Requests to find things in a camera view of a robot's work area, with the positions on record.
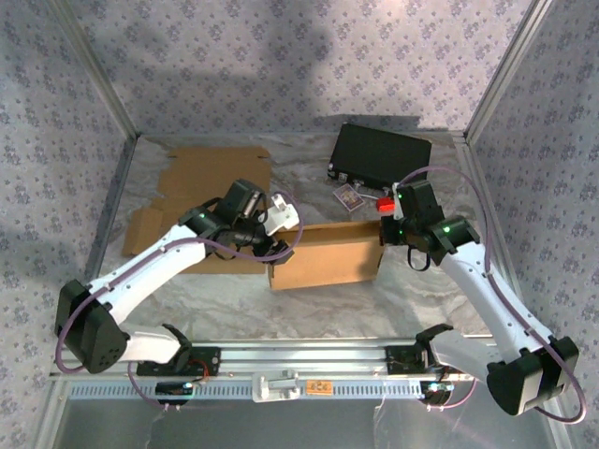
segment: orange label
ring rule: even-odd
[[[308,381],[306,382],[307,395],[332,396],[333,382],[331,381]]]

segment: floral wallpaper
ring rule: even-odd
[[[556,3],[475,149],[525,301],[578,345],[590,414],[573,431],[596,448],[599,3]]]
[[[124,137],[42,0],[0,2],[0,447],[27,447]]]
[[[530,0],[71,0],[141,134],[464,129]]]

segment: cardboard box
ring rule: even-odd
[[[373,280],[384,251],[379,228],[378,221],[305,226],[293,257],[285,264],[269,266],[270,288],[283,290]],[[296,232],[279,232],[277,237],[291,243]]]
[[[243,178],[265,192],[270,189],[270,157],[262,147],[178,148],[170,152],[170,167],[160,173],[150,207],[135,210],[124,238],[123,255],[137,255],[175,225],[188,210],[216,196],[223,197],[233,181]],[[252,253],[251,248],[243,252]],[[260,274],[266,266],[244,259],[211,256],[183,273]]]

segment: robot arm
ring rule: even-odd
[[[393,215],[382,217],[383,242],[407,245],[410,251],[419,250],[432,259],[466,294],[497,343],[487,347],[465,339],[451,326],[436,326],[416,337],[416,346],[426,352],[426,365],[473,375],[487,384],[495,401],[512,415],[561,394],[570,379],[541,341],[570,369],[577,363],[576,345],[568,337],[556,340],[492,264],[489,273],[485,271],[486,250],[479,236],[463,217],[444,216],[429,182],[396,184],[393,197]],[[508,306],[491,285],[491,273]],[[508,307],[526,318],[526,328]]]
[[[165,282],[215,253],[217,245],[252,246],[260,260],[284,263],[292,251],[273,235],[297,225],[298,213],[281,195],[260,212],[257,206],[261,199],[266,204],[264,198],[249,181],[236,181],[225,198],[188,211],[163,238],[122,267],[87,286],[67,283],[60,292],[56,335],[91,373],[119,361],[170,364],[177,371],[187,363],[191,349],[180,331],[170,325],[132,326],[124,320]],[[209,210],[213,204],[214,211]]]

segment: black box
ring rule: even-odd
[[[329,162],[329,177],[373,189],[391,188],[431,160],[432,144],[421,138],[345,123]],[[426,173],[414,181],[426,180]]]

